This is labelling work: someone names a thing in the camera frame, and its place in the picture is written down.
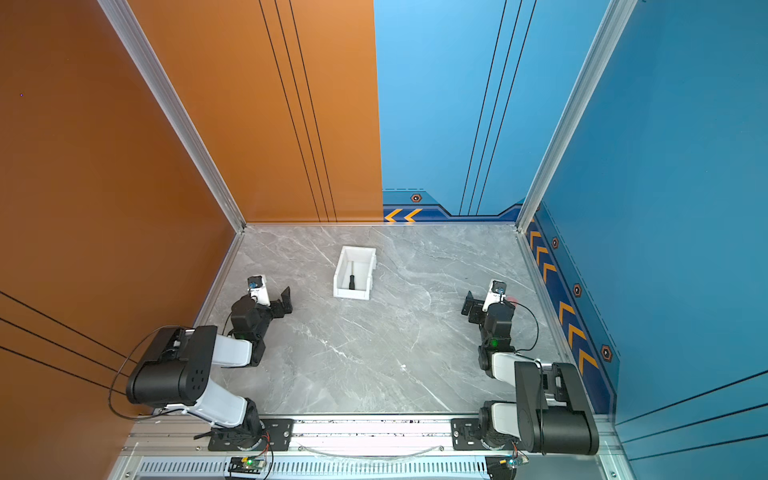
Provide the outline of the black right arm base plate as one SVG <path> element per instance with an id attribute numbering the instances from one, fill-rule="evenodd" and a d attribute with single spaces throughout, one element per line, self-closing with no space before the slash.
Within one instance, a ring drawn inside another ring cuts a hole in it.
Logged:
<path id="1" fill-rule="evenodd" d="M 458 417 L 450 420 L 452 446 L 455 451 L 488 451 L 482 441 L 480 421 L 477 416 Z"/>

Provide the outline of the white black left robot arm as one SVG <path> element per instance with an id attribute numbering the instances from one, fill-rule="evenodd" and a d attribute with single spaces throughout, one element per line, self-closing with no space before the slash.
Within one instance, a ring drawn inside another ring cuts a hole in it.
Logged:
<path id="1" fill-rule="evenodd" d="M 135 405 L 158 409 L 161 415 L 190 415 L 205 421 L 211 451 L 266 452 L 268 427 L 256 403 L 211 379 L 211 369 L 257 367 L 266 351 L 265 337 L 273 320 L 293 312 L 291 289 L 278 299 L 268 296 L 264 278 L 248 279 L 248 292 L 230 309 L 231 329 L 221 334 L 214 325 L 157 330 L 126 384 Z"/>

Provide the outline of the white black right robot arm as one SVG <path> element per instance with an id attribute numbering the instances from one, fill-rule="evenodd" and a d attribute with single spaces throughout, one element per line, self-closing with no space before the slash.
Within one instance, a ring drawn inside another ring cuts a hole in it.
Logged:
<path id="1" fill-rule="evenodd" d="M 599 432 L 577 367 L 530 357 L 512 345 L 520 303 L 494 284 L 483 299 L 468 293 L 461 314 L 478 327 L 478 364 L 490 378 L 513 387 L 513 401 L 487 401 L 478 412 L 479 441 L 489 449 L 541 454 L 595 455 Z"/>

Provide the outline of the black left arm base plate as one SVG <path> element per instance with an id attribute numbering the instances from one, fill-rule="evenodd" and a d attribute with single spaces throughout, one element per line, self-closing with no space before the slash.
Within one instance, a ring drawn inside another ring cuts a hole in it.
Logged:
<path id="1" fill-rule="evenodd" d="M 289 449 L 294 421 L 292 419 L 262 419 L 252 429 L 241 425 L 233 428 L 213 428 L 207 449 L 213 452 L 242 452 L 256 454 L 267 449 L 284 452 Z"/>

